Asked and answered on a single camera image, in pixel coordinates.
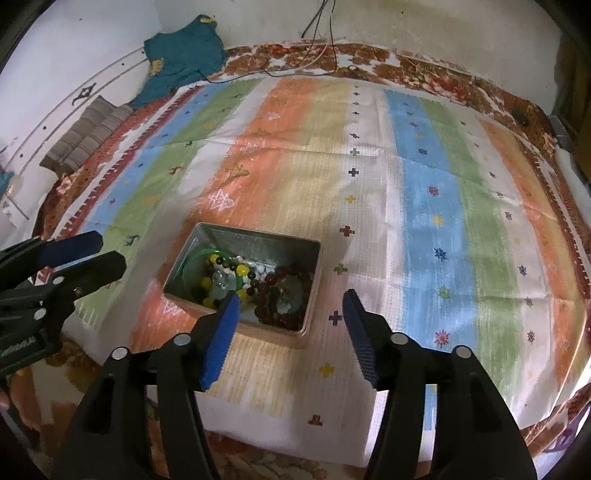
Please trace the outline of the person right hand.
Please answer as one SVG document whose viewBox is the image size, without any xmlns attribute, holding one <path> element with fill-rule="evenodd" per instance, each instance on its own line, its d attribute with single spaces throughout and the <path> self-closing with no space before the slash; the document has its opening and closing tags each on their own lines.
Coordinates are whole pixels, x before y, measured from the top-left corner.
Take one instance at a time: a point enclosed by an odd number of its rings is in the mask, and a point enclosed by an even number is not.
<svg viewBox="0 0 591 480">
<path fill-rule="evenodd" d="M 0 378 L 0 409 L 6 411 L 11 406 L 10 385 L 5 377 Z"/>
</svg>

